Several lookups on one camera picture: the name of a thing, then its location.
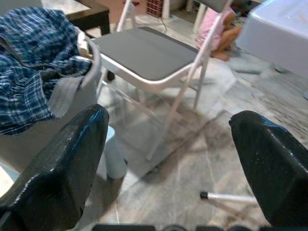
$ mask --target gray laundry basket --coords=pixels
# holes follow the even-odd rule
[[[37,122],[18,135],[0,136],[0,163],[21,173],[66,123],[83,109],[97,103],[96,88],[101,72],[101,55],[97,46],[89,38],[86,40],[93,54],[93,63],[67,113],[61,119]]]

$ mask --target white chair frame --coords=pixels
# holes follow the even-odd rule
[[[107,57],[104,54],[101,54],[101,57],[103,59],[103,67],[105,67],[107,70],[113,72],[114,74],[120,76],[122,79],[127,81],[128,83],[132,84],[134,87],[136,87],[138,90],[145,90],[152,93],[158,93],[162,91],[163,89],[167,87],[171,87],[177,82],[181,82],[183,85],[174,101],[174,103],[171,106],[171,110],[167,115],[166,120],[164,121],[163,130],[160,134],[159,138],[154,142],[154,145],[151,147],[149,153],[146,156],[146,159],[148,161],[152,160],[152,157],[162,141],[165,133],[169,129],[173,116],[182,100],[182,97],[186,91],[187,88],[191,88],[194,91],[196,91],[196,97],[194,100],[194,106],[193,109],[196,110],[200,98],[200,92],[202,89],[203,80],[205,77],[206,67],[210,56],[210,47],[213,39],[213,35],[215,33],[215,30],[217,26],[219,25],[220,21],[222,20],[222,16],[224,12],[227,10],[227,8],[230,6],[232,0],[227,0],[224,6],[224,9],[221,13],[218,14],[218,17],[216,18],[213,27],[209,33],[208,38],[204,41],[203,45],[200,48],[200,51],[198,52],[195,60],[190,63],[189,65],[183,67],[182,69],[176,71],[175,73],[169,75],[168,77],[157,80],[157,81],[151,81],[142,78],[141,76],[135,74],[134,72],[128,70],[126,67],[122,66],[121,64],[117,63],[115,60],[112,60],[111,58]],[[117,32],[121,31],[124,27],[125,20],[130,14],[130,17],[132,19],[133,26],[136,25],[136,19],[135,19],[135,10],[134,5],[132,4],[132,0],[127,0],[124,6],[123,13],[121,15],[120,21],[118,23]],[[198,87],[190,86],[190,81],[193,78],[197,68],[201,67],[201,74],[199,79],[199,85]],[[118,95],[123,97],[128,102],[132,103],[134,106],[139,108],[141,111],[143,111],[145,114],[147,114],[150,117],[156,118],[155,113],[142,104],[140,104],[138,101],[130,98],[128,95],[126,95],[124,92],[121,92],[120,90],[116,89],[111,84],[108,84],[106,80],[106,74],[107,72],[104,72],[101,77],[101,81],[98,85],[97,93],[99,94],[101,92],[102,87],[105,85],[108,88],[115,90]]]

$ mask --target child's leg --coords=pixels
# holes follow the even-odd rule
[[[223,51],[234,43],[241,30],[242,28],[240,26],[236,26],[233,29],[224,31],[221,35],[218,48],[211,53],[211,56],[223,61],[229,60],[229,56],[225,55]]]

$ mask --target blue plaid fabric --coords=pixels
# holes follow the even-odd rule
[[[0,134],[52,119],[48,99],[62,77],[84,76],[78,32],[62,11],[20,8],[0,16]]]

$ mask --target white metal leg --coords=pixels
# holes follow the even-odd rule
[[[117,25],[117,29],[116,29],[117,32],[119,32],[123,29],[125,21],[126,21],[127,14],[129,13],[129,9],[131,8],[130,7],[131,4],[132,4],[132,0],[126,0],[120,21]]]
[[[204,14],[205,14],[205,10],[206,10],[206,6],[200,3],[198,14],[197,14],[196,20],[195,20],[194,25],[193,25],[193,32],[195,34],[198,33],[200,24],[202,23],[202,20],[203,20]]]
[[[193,0],[187,0],[186,3],[186,11],[187,12],[191,12],[193,10]]]
[[[102,74],[101,74],[101,78],[100,81],[98,83],[98,86],[96,88],[96,97],[98,98],[101,94],[102,88],[103,88],[103,82],[105,81],[105,79],[107,78],[108,75],[108,70],[104,68],[104,70],[102,70]]]
[[[253,196],[235,196],[235,195],[228,195],[228,194],[201,192],[200,197],[203,200],[236,202],[236,203],[254,204],[254,205],[258,204],[256,198]]]
[[[170,16],[170,0],[164,0],[163,19],[169,19]]]
[[[190,79],[191,79],[192,75],[194,74],[194,72],[195,72],[195,70],[192,73],[188,74],[185,83],[183,84],[183,86],[182,86],[182,88],[181,88],[177,98],[175,99],[174,103],[172,104],[172,107],[171,107],[171,110],[170,110],[169,114],[167,115],[167,118],[165,120],[162,133],[160,134],[159,138],[156,140],[156,142],[152,146],[149,154],[146,156],[147,160],[149,160],[149,161],[152,160],[153,155],[155,154],[155,151],[156,151],[158,145],[161,143],[161,141],[164,138],[165,133],[169,129],[169,127],[170,127],[170,125],[172,123],[173,115],[175,114],[175,112],[176,112],[176,110],[177,110],[177,108],[178,108],[178,106],[179,106],[179,104],[180,104],[180,102],[181,102],[181,100],[183,98],[183,95],[184,95],[184,93],[185,93],[185,91],[186,91],[186,89],[187,89],[187,87],[189,85]]]
[[[196,97],[195,97],[194,103],[193,103],[193,110],[194,111],[196,111],[197,107],[198,107],[198,103],[199,103],[199,99],[200,99],[200,94],[201,94],[202,86],[203,86],[203,81],[204,81],[205,74],[206,74],[206,68],[207,68],[207,64],[208,64],[208,59],[209,59],[209,55],[206,56],[206,58],[205,58],[205,60],[203,62],[203,65],[201,67],[198,90],[197,90],[197,94],[196,94]]]

